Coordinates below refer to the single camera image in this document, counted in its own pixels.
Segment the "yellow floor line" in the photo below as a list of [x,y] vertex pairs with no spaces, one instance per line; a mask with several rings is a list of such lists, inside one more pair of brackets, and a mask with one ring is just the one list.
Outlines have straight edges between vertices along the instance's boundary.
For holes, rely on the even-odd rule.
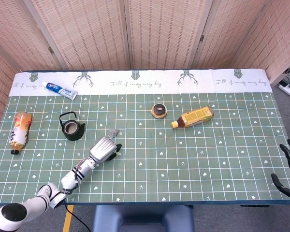
[[[73,213],[74,205],[68,205],[68,209]],[[66,218],[64,219],[62,232],[69,232],[71,224],[72,215],[67,211]]]

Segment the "blue chair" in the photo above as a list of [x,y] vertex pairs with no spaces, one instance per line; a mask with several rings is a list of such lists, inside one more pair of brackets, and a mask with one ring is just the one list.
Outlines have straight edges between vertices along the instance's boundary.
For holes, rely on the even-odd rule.
[[93,232],[194,232],[192,205],[97,205]]

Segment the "plastic bottle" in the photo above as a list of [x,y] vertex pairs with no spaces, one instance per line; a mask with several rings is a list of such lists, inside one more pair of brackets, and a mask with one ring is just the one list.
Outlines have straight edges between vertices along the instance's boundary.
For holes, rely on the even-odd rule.
[[32,116],[27,112],[18,112],[15,115],[15,124],[9,139],[11,154],[18,155],[19,150],[26,144],[31,121]]
[[172,122],[172,128],[190,127],[199,123],[206,122],[214,116],[213,110],[206,106],[201,109],[193,110],[182,114],[177,121]]

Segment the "black cable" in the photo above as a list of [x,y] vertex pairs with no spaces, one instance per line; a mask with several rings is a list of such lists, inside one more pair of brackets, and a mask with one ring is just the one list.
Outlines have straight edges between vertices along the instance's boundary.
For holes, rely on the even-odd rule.
[[67,202],[66,202],[66,199],[64,199],[64,206],[66,207],[66,210],[72,215],[74,216],[77,220],[79,220],[84,226],[86,226],[87,230],[89,232],[91,232],[91,230],[89,229],[89,227],[81,220],[79,219],[74,213],[72,213],[68,208],[67,208]]

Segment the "table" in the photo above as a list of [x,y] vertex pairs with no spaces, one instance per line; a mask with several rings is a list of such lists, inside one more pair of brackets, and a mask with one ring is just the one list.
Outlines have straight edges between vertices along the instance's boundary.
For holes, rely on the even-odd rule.
[[[71,101],[42,82],[75,89]],[[164,119],[151,107],[163,103]],[[212,120],[171,129],[183,112],[211,106]],[[16,112],[33,115],[29,140],[11,155],[8,138]],[[86,132],[68,141],[58,117],[75,111]],[[278,145],[286,131],[264,70],[22,72],[15,76],[0,124],[0,203],[32,198],[61,178],[109,128],[120,129],[119,155],[96,168],[69,203],[277,204],[290,200],[271,173],[290,188]]]

